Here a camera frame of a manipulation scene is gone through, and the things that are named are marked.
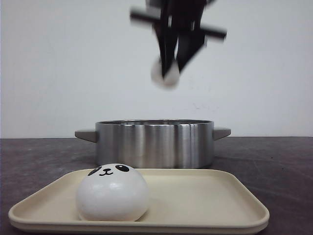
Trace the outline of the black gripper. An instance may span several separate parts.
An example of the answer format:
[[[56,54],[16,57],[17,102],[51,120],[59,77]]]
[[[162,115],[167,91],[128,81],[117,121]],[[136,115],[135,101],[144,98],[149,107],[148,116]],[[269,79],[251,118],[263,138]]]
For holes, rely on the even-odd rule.
[[[154,26],[161,62],[161,75],[165,78],[170,69],[182,72],[187,63],[206,43],[206,38],[226,39],[227,31],[202,26],[205,9],[213,0],[148,0],[146,9],[131,9],[130,19]],[[175,48],[178,40],[178,51]]]

